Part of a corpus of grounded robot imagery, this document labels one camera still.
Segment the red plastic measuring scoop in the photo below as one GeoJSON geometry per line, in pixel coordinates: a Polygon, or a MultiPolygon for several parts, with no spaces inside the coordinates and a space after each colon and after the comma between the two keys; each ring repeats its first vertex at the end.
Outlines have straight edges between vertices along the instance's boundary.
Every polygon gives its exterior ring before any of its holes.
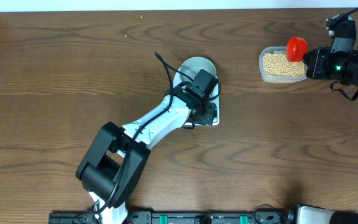
{"type": "Polygon", "coordinates": [[[286,55],[289,62],[301,62],[308,51],[308,44],[305,39],[294,36],[287,43],[286,55]]]}

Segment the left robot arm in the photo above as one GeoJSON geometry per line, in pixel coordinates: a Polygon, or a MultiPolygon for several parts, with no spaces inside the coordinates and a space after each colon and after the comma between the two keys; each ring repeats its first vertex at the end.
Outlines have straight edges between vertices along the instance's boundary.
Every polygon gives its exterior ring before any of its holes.
{"type": "Polygon", "coordinates": [[[152,148],[175,129],[213,126],[220,89],[169,88],[162,102],[121,127],[106,123],[98,131],[75,176],[93,199],[98,223],[123,223],[126,200],[134,191],[152,148]]]}

